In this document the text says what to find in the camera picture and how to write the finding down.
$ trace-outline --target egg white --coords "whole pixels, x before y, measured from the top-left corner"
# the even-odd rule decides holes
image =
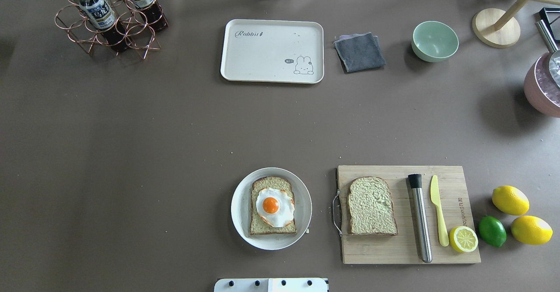
[[[268,197],[272,197],[278,201],[278,211],[273,214],[270,214],[263,209],[262,203]],[[256,197],[256,212],[266,224],[274,228],[288,226],[294,220],[294,211],[294,199],[288,196],[284,190],[262,188]]]

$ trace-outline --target yellow lemon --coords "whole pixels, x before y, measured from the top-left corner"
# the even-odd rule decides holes
[[[449,244],[460,253],[470,253],[478,247],[478,237],[468,226],[456,226],[449,233]]]
[[[518,188],[500,186],[492,192],[492,202],[501,212],[511,215],[524,215],[529,210],[529,199]]]
[[[511,233],[524,244],[540,245],[550,240],[552,228],[542,218],[524,215],[511,223]]]

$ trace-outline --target pink bowl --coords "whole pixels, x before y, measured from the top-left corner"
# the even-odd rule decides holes
[[[560,118],[560,87],[548,72],[549,53],[542,55],[525,76],[523,89],[528,102],[541,113]]]

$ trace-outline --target yellow knife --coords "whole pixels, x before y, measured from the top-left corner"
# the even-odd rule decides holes
[[[449,246],[449,235],[448,229],[445,226],[444,212],[441,209],[441,198],[440,198],[440,187],[438,185],[438,176],[432,176],[432,182],[430,183],[430,200],[436,206],[437,211],[437,232],[440,237],[440,244],[442,246]]]

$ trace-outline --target egg yolk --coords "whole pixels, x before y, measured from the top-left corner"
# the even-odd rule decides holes
[[[266,198],[264,201],[262,201],[262,203],[262,209],[268,214],[276,213],[276,211],[278,211],[278,208],[280,207],[280,204],[278,204],[278,200],[272,197]]]

